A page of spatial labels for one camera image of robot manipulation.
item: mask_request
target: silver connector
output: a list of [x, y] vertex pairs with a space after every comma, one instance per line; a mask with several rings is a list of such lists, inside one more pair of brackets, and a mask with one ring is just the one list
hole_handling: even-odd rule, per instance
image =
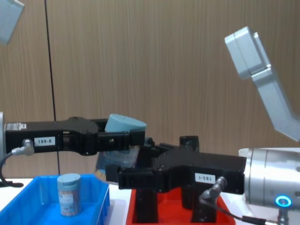
[[278, 225], [278, 223], [276, 223], [274, 221], [266, 221], [265, 225]]
[[289, 217], [288, 212], [286, 209], [279, 209], [278, 215], [278, 225], [288, 225], [289, 224]]
[[17, 155], [31, 156], [32, 154], [34, 154], [32, 140], [30, 140], [30, 139], [23, 140], [23, 146], [20, 148], [12, 149], [11, 152], [14, 156], [17, 156]]
[[0, 160], [3, 159], [6, 155], [5, 151], [5, 121], [4, 114], [0, 112]]
[[224, 188], [227, 186], [227, 180], [225, 177], [219, 177], [216, 182], [214, 183], [214, 185], [204, 191], [202, 193], [202, 195], [200, 196], [200, 200], [201, 199], [216, 199], [218, 198], [218, 196], [221, 194], [221, 192], [224, 190]]

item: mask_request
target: cable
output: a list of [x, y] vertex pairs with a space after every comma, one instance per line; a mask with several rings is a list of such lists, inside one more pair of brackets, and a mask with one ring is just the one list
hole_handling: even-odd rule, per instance
[[210, 202], [208, 202], [204, 199], [200, 199], [200, 202], [214, 208], [215, 210], [218, 210], [218, 211], [220, 211], [224, 214], [227, 214], [227, 215], [229, 215], [229, 216], [231, 216], [231, 217], [233, 217], [237, 220], [240, 220], [240, 221], [243, 221], [243, 222], [246, 222], [246, 223], [255, 224], [255, 225], [266, 225], [266, 222], [267, 222], [266, 219], [260, 219], [260, 218], [255, 218], [255, 217], [246, 217], [246, 216], [238, 217], [238, 216], [236, 216], [236, 215], [234, 215], [234, 214], [232, 214], [232, 213], [230, 213], [230, 212], [228, 212], [228, 211], [218, 207], [217, 205], [212, 204], [212, 203], [210, 203]]
[[5, 163], [5, 161], [10, 157], [12, 156], [13, 153], [10, 152], [8, 153], [1, 161], [0, 161], [0, 179], [2, 181], [2, 183], [7, 186], [7, 187], [13, 187], [13, 188], [21, 188], [23, 187], [24, 185], [22, 183], [12, 183], [12, 182], [8, 182], [5, 180], [5, 178], [3, 177], [3, 174], [2, 174], [2, 168], [3, 168], [3, 165]]

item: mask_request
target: blue led ring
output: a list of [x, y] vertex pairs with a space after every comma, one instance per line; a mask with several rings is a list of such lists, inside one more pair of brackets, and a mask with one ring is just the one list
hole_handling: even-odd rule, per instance
[[[280, 202], [281, 200], [285, 200], [285, 201], [286, 201], [286, 204], [282, 204], [282, 203]], [[275, 203], [276, 203], [278, 206], [280, 206], [280, 207], [286, 208], [286, 207], [291, 206], [292, 201], [291, 201], [291, 199], [290, 199], [288, 196], [280, 195], [280, 196], [278, 196], [278, 197], [275, 199]]]

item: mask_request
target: light blue object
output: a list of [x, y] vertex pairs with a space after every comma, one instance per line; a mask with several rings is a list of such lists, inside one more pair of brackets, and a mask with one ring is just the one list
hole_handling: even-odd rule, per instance
[[105, 131], [106, 132], [122, 132], [131, 130], [145, 130], [147, 124], [142, 121], [130, 118], [128, 116], [122, 116], [118, 114], [110, 114]]
[[59, 191], [75, 191], [80, 187], [80, 175], [68, 173], [57, 178], [57, 188]]
[[60, 214], [58, 176], [36, 177], [1, 212], [1, 225], [104, 225], [109, 207], [108, 185], [94, 175], [81, 175], [82, 211]]
[[[108, 118], [106, 132], [130, 132], [131, 130], [146, 130], [147, 124], [118, 114], [111, 114]], [[109, 164], [120, 165], [122, 167], [132, 167], [136, 163], [139, 153], [139, 146], [130, 150], [100, 152], [96, 169], [105, 174], [105, 166]]]
[[291, 206], [292, 201], [288, 196], [280, 195], [275, 199], [275, 203], [280, 207], [287, 208]]

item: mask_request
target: translucent object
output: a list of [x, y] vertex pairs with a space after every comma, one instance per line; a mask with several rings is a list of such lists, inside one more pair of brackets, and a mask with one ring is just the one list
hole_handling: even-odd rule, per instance
[[[105, 127], [106, 132], [130, 132], [131, 130], [145, 130], [147, 124], [142, 121], [117, 114], [111, 114]], [[140, 146], [130, 146], [129, 150], [100, 152], [96, 164], [95, 175], [106, 181], [105, 166], [109, 164], [121, 167], [133, 167], [136, 163]]]
[[80, 212], [79, 189], [80, 175], [68, 173], [57, 178], [60, 213], [71, 217]]

